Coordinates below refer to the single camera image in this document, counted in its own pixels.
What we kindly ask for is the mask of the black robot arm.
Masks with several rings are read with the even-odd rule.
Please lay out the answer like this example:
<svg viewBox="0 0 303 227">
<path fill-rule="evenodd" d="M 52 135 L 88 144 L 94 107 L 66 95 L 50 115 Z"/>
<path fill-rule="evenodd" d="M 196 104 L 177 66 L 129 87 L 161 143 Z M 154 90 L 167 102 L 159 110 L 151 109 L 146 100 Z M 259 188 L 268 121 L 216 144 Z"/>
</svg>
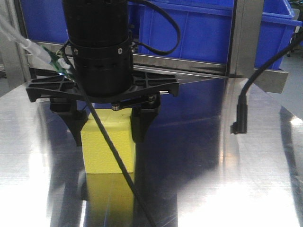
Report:
<svg viewBox="0 0 303 227">
<path fill-rule="evenodd" d="M 127 1 L 64 0 L 62 5 L 74 67 L 60 66 L 64 48 L 51 52 L 58 75 L 31 80 L 26 88 L 29 100 L 48 98 L 51 111 L 62 118 L 80 146 L 80 132 L 88 120 L 86 111 L 77 108 L 83 85 L 93 103 L 111 104 L 114 111 L 130 108 L 133 141 L 142 142 L 159 113 L 161 91 L 178 95 L 176 76 L 134 69 Z"/>
</svg>

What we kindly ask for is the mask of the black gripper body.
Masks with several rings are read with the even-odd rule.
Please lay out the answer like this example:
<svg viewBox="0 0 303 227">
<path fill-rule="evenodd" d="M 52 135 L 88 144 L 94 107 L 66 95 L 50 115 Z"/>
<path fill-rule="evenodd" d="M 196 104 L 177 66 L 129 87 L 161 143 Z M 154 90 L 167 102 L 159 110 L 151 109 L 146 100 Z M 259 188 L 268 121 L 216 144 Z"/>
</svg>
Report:
<svg viewBox="0 0 303 227">
<path fill-rule="evenodd" d="M 93 103 L 112 104 L 112 110 L 119 111 L 141 104 L 154 104 L 156 98 L 153 96 L 161 91 L 177 96 L 178 90 L 179 82 L 175 75 L 134 71 L 133 83 L 128 90 L 114 96 L 89 96 L 89 99 Z M 85 100 L 78 85 L 63 75 L 33 79 L 27 85 L 26 92 L 31 102 L 39 98 Z"/>
</svg>

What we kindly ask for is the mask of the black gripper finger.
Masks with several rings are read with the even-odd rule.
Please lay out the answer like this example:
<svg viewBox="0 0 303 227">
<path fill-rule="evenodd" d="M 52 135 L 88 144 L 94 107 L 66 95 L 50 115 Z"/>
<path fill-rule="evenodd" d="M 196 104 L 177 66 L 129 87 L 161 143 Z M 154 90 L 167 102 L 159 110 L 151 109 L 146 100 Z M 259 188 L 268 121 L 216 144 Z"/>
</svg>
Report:
<svg viewBox="0 0 303 227">
<path fill-rule="evenodd" d="M 154 100 L 150 99 L 147 103 L 132 108 L 131 128 L 134 142 L 144 142 L 148 128 L 160 112 L 160 94 L 148 98 L 150 97 Z"/>
<path fill-rule="evenodd" d="M 87 112 L 78 110 L 76 100 L 66 98 L 50 98 L 50 110 L 64 121 L 76 146 L 82 146 L 81 130 L 88 120 Z"/>
</svg>

